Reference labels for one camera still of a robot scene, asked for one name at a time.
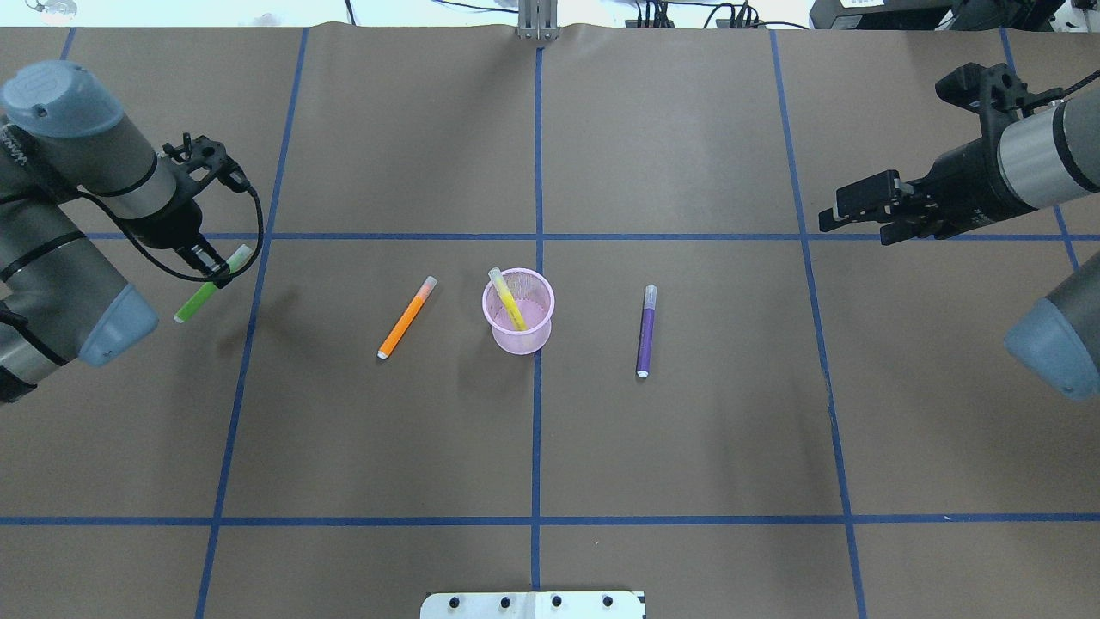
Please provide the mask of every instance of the orange marker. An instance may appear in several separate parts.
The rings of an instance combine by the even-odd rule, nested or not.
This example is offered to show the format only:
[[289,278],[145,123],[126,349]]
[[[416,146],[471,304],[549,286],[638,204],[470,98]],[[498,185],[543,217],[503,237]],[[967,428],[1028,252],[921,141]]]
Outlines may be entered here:
[[394,347],[397,343],[402,341],[402,336],[405,335],[405,331],[409,329],[413,324],[413,319],[416,319],[417,313],[420,312],[420,308],[424,307],[424,301],[428,300],[428,295],[431,294],[431,289],[436,287],[436,277],[428,275],[428,278],[424,280],[424,285],[409,300],[409,306],[405,308],[405,313],[402,318],[397,320],[397,324],[394,325],[394,330],[389,332],[389,338],[382,343],[382,349],[378,350],[378,358],[386,360],[394,354]]

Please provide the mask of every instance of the pink mesh pen holder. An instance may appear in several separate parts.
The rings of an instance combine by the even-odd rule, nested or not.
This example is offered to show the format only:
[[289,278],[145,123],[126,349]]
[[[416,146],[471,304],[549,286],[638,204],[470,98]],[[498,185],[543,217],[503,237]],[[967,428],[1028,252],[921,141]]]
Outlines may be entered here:
[[527,331],[517,332],[508,318],[493,281],[482,292],[482,312],[493,328],[493,340],[513,355],[530,355],[550,340],[550,317],[553,316],[553,288],[546,277],[530,268],[503,270],[504,280],[512,289],[519,313],[524,316]]

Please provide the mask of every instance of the white wall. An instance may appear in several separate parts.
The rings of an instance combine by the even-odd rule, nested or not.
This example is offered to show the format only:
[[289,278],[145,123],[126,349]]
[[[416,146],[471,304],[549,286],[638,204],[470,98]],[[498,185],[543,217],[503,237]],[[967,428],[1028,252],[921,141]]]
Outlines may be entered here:
[[[343,0],[75,0],[77,26],[235,26],[253,25],[264,15],[268,23],[301,26],[346,21]],[[464,0],[469,4],[512,5],[516,0]],[[765,20],[809,24],[813,0],[759,0],[754,5]],[[476,12],[446,7],[430,0],[353,0],[360,24],[382,26],[454,26],[490,23],[515,24],[508,13]],[[622,26],[634,19],[632,0],[559,0],[559,22]],[[711,9],[671,7],[676,27],[700,27]],[[718,16],[725,19],[728,10]],[[0,0],[0,25],[44,25],[41,15],[23,0]]]

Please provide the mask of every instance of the blue tape line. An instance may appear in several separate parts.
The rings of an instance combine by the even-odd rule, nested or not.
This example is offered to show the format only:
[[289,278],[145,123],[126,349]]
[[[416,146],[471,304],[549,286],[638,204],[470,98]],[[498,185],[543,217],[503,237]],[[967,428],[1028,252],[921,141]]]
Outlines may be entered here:
[[[468,517],[223,517],[226,527],[530,527],[526,516]],[[864,513],[805,516],[543,516],[541,527],[738,527],[779,524],[953,524],[982,522],[1100,522],[1100,512]],[[210,527],[212,518],[4,516],[0,527]]]
[[953,522],[1100,522],[1100,513],[888,513],[857,515],[856,524],[944,524]]
[[535,51],[535,233],[536,269],[542,272],[542,47]]
[[[544,267],[546,229],[542,219],[542,47],[535,51],[535,269]],[[531,406],[531,590],[542,586],[542,351],[535,352]]]
[[845,533],[848,540],[848,561],[851,564],[851,582],[856,593],[856,610],[859,619],[867,619],[867,604],[864,597],[864,577],[859,567],[859,550],[856,545],[856,528],[851,523],[851,500],[848,496],[848,476],[844,468],[844,450],[840,446],[840,424],[836,418],[836,404],[833,398],[833,378],[828,369],[828,352],[825,347],[825,332],[822,329],[821,306],[817,301],[817,283],[814,279],[813,257],[810,254],[810,235],[806,232],[806,219],[802,212],[802,186],[799,183],[799,167],[794,158],[794,139],[791,135],[791,119],[787,107],[787,92],[783,89],[783,68],[779,56],[779,40],[774,31],[769,32],[771,38],[771,59],[776,68],[776,89],[779,95],[779,112],[783,121],[783,140],[787,142],[787,163],[791,170],[791,189],[794,195],[794,211],[799,219],[799,234],[802,241],[802,261],[806,270],[806,285],[810,288],[810,308],[814,317],[814,331],[817,336],[817,355],[825,377],[825,391],[828,401],[828,417],[833,430],[833,457],[836,462],[837,485],[840,489],[840,507],[844,510]]
[[[272,189],[272,202],[267,215],[265,232],[270,235],[275,229],[275,215],[278,213],[278,198],[283,188],[283,170],[286,167],[286,152],[290,145],[290,132],[294,128],[294,112],[298,102],[298,89],[301,86],[301,70],[306,62],[306,43],[309,41],[309,29],[301,29],[301,41],[298,44],[298,62],[294,69],[294,85],[290,87],[290,101],[287,104],[286,122],[283,126],[283,143],[279,146],[278,166],[275,170],[275,186]],[[252,311],[249,316],[249,328],[244,336],[244,352],[241,356],[241,371],[237,377],[237,394],[233,398],[233,413],[229,420],[229,432],[226,435],[226,451],[221,461],[221,473],[218,477],[218,495],[215,499],[213,521],[210,523],[210,539],[207,542],[207,555],[202,566],[202,581],[199,584],[198,601],[195,607],[196,619],[202,619],[206,612],[207,593],[210,590],[210,575],[213,573],[213,559],[218,549],[218,532],[221,527],[222,510],[226,507],[226,488],[229,485],[229,471],[233,463],[233,447],[237,444],[237,428],[241,419],[241,407],[244,404],[244,385],[252,361],[252,344],[256,334],[256,317],[260,313],[260,299],[263,296],[264,276],[267,272],[267,258],[271,255],[271,243],[266,243],[260,252],[260,264],[256,270],[255,290],[252,294]]]
[[529,527],[531,519],[517,517],[232,517],[222,518],[222,527]]
[[688,232],[688,233],[548,233],[543,234],[548,241],[796,241],[799,234],[795,233],[710,233],[710,232]]
[[[255,232],[206,232],[211,240],[248,241],[256,237]],[[809,232],[813,241],[879,241],[876,233]],[[88,232],[92,240],[122,241],[122,232]],[[784,232],[547,232],[543,234],[509,232],[274,232],[268,237],[280,241],[800,241],[802,235]],[[1071,241],[1100,241],[1100,234],[1069,234]],[[1057,241],[1064,234],[959,234],[947,241]],[[906,242],[932,241],[933,239],[910,239]]]
[[4,516],[0,527],[210,527],[210,518],[132,516]]
[[63,59],[63,60],[67,60],[68,59],[68,54],[69,54],[70,51],[73,51],[73,41],[75,38],[76,38],[76,29],[75,27],[70,27],[68,36],[65,37],[65,45],[62,46],[62,56],[61,56],[61,59]]
[[1069,234],[1069,226],[1066,225],[1066,218],[1062,214],[1062,207],[1054,207],[1054,217],[1058,220],[1058,229],[1062,230],[1062,240],[1066,243],[1066,253],[1069,255],[1069,265],[1074,270],[1081,267],[1077,261],[1077,251],[1074,250],[1074,241]]
[[1001,47],[1004,48],[1004,62],[1009,65],[1009,70],[1016,71],[1016,59],[1012,57],[1012,44],[1009,43],[1009,30],[1001,26]]
[[287,241],[534,241],[530,233],[470,232],[275,232],[273,237]]
[[708,527],[738,524],[844,524],[835,516],[547,516],[543,527]]

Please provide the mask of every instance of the yellow marker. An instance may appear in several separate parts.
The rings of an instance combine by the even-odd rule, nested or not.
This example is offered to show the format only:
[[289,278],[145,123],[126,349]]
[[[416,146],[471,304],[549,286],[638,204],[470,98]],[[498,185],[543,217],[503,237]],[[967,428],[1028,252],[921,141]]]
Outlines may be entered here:
[[501,295],[501,302],[504,302],[504,309],[508,313],[508,318],[512,319],[513,327],[516,328],[517,332],[527,331],[527,322],[524,321],[524,316],[519,312],[519,305],[516,305],[516,298],[512,296],[512,290],[508,289],[508,283],[504,280],[504,274],[496,266],[488,272],[488,278],[493,279],[493,287],[496,288],[496,292]]

